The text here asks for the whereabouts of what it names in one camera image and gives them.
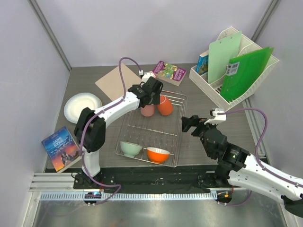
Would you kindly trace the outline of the orange bowl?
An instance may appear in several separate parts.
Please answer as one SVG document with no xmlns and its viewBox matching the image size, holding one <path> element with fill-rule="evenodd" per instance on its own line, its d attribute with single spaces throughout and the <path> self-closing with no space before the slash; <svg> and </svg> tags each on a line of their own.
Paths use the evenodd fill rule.
<svg viewBox="0 0 303 227">
<path fill-rule="evenodd" d="M 160 148 L 148 147 L 147 156 L 151 162 L 161 164 L 170 157 L 170 152 Z"/>
</svg>

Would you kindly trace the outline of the blue book in organizer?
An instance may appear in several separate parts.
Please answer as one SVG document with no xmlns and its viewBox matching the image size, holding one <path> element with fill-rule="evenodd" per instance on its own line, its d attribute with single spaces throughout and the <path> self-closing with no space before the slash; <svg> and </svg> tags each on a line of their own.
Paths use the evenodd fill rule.
<svg viewBox="0 0 303 227">
<path fill-rule="evenodd" d="M 198 59 L 198 62 L 197 62 L 197 66 L 196 66 L 196 72 L 199 74 L 199 75 L 202 75 L 206 72 L 208 72 L 208 57 L 209 57 L 209 54 L 201 54 L 199 56 L 199 59 Z"/>
</svg>

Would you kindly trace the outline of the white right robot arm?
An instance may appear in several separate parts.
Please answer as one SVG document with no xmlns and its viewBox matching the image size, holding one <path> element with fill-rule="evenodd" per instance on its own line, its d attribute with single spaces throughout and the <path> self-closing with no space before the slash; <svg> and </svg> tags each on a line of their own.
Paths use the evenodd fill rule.
<svg viewBox="0 0 303 227">
<path fill-rule="evenodd" d="M 288 175 L 259 160 L 247 150 L 229 143 L 227 137 L 212 125 L 210 119 L 193 115 L 182 117 L 182 131 L 191 127 L 192 136 L 198 137 L 206 155 L 217 160 L 214 182 L 220 187 L 227 184 L 243 187 L 265 195 L 281 204 L 298 217 L 303 216 L 303 180 Z"/>
</svg>

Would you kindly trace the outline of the white plastic file organizer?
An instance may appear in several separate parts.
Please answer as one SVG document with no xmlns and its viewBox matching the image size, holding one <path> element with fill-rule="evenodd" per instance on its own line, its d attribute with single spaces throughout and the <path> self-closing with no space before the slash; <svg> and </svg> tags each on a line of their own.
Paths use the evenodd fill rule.
<svg viewBox="0 0 303 227">
<path fill-rule="evenodd" d="M 194 66 L 189 78 L 217 107 L 228 111 L 254 94 L 277 65 L 273 50 L 229 27 L 209 44 L 208 71 L 199 75 Z"/>
</svg>

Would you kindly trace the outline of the beige cutting board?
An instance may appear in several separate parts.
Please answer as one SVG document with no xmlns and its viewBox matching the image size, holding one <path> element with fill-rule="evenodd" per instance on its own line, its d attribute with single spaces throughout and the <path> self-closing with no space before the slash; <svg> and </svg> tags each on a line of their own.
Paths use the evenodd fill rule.
<svg viewBox="0 0 303 227">
<path fill-rule="evenodd" d="M 121 69 L 126 91 L 132 85 L 140 84 L 141 78 L 136 73 L 131 71 L 125 64 L 121 64 Z M 97 80 L 95 84 L 111 101 L 122 97 L 124 94 L 123 83 L 121 81 L 118 66 Z"/>
</svg>

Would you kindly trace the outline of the orange mug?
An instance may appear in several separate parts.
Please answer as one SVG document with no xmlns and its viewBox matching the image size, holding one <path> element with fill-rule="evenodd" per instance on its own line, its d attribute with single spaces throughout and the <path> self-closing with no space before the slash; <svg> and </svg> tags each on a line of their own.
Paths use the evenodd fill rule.
<svg viewBox="0 0 303 227">
<path fill-rule="evenodd" d="M 160 103 L 157 105 L 160 114 L 167 116 L 173 112 L 173 105 L 171 101 L 164 95 L 160 95 Z"/>
</svg>

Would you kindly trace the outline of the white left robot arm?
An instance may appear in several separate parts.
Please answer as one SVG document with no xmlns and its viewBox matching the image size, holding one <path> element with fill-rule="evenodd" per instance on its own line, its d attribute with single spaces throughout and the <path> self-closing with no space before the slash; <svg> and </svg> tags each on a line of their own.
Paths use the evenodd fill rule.
<svg viewBox="0 0 303 227">
<path fill-rule="evenodd" d="M 128 112 L 147 105 L 158 105 L 162 89 L 162 82 L 153 76 L 144 76 L 139 84 L 125 89 L 120 98 L 95 110 L 86 107 L 81 111 L 74 136 L 80 146 L 82 170 L 86 174 L 84 183 L 89 188 L 95 189 L 101 182 L 98 157 L 105 143 L 107 127 Z"/>
</svg>

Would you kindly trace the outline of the perforated aluminium rail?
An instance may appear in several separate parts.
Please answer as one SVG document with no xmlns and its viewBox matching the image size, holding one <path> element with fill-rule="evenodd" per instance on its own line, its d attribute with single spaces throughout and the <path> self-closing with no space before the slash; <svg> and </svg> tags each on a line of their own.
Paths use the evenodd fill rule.
<svg viewBox="0 0 303 227">
<path fill-rule="evenodd" d="M 43 192 L 41 201 L 101 201 L 110 198 L 110 201 L 183 201 L 183 200 L 216 200 L 217 193 L 190 193 L 190 194 L 125 194 L 77 191 L 77 192 Z"/>
</svg>

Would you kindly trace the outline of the Jane Eyre book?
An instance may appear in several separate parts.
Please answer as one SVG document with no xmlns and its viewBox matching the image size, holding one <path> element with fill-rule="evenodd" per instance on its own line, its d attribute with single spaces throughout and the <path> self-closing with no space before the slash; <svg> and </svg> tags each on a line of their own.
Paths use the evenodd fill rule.
<svg viewBox="0 0 303 227">
<path fill-rule="evenodd" d="M 41 143 L 59 174 L 81 160 L 79 147 L 65 126 Z"/>
</svg>

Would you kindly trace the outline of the light green clipboard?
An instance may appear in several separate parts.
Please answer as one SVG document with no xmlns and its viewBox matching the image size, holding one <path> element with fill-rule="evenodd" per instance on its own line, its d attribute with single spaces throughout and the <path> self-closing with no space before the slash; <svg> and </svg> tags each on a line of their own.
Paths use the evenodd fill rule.
<svg viewBox="0 0 303 227">
<path fill-rule="evenodd" d="M 220 79 L 226 72 L 226 66 L 231 58 L 238 56 L 242 31 L 232 35 L 223 35 L 209 45 L 208 83 Z"/>
</svg>

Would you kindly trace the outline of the pink plastic cup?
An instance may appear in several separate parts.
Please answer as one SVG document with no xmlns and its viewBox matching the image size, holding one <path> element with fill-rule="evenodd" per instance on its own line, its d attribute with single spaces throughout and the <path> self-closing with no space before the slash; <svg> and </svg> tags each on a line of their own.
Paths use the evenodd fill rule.
<svg viewBox="0 0 303 227">
<path fill-rule="evenodd" d="M 151 117 L 154 114 L 155 106 L 154 105 L 146 105 L 145 107 L 141 107 L 141 114 L 145 117 Z"/>
</svg>

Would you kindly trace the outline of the purple treehouse book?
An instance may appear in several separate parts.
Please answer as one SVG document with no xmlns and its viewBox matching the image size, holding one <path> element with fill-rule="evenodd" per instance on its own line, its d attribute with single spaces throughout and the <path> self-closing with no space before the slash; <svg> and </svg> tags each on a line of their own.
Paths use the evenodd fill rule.
<svg viewBox="0 0 303 227">
<path fill-rule="evenodd" d="M 164 61 L 159 61 L 152 72 L 156 78 L 179 86 L 187 70 Z"/>
</svg>

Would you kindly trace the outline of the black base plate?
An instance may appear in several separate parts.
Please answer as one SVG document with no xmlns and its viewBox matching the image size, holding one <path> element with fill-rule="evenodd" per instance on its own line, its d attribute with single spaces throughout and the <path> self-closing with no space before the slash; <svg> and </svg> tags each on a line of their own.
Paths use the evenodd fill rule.
<svg viewBox="0 0 303 227">
<path fill-rule="evenodd" d="M 231 188 L 227 181 L 215 181 L 216 165 L 201 166 L 136 166 L 101 168 L 95 180 L 89 179 L 83 172 L 72 173 L 74 189 L 97 189 L 105 193 L 125 194 L 178 194 L 204 193 L 211 189 Z"/>
</svg>

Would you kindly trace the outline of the mint green bowl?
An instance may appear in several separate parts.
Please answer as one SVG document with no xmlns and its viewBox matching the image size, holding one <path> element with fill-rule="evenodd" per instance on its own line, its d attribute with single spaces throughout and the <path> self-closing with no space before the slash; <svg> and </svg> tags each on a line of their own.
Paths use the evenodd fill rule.
<svg viewBox="0 0 303 227">
<path fill-rule="evenodd" d="M 125 156 L 135 157 L 143 149 L 143 146 L 126 141 L 121 141 L 120 148 Z"/>
</svg>

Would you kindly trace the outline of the white ceramic plate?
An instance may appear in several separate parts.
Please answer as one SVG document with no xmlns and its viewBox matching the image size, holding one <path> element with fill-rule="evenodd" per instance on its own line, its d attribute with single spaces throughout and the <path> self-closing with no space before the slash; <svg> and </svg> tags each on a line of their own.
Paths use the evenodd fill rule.
<svg viewBox="0 0 303 227">
<path fill-rule="evenodd" d="M 92 93 L 79 93 L 72 96 L 64 106 L 64 116 L 71 122 L 76 124 L 83 109 L 96 109 L 102 106 L 101 100 Z"/>
</svg>

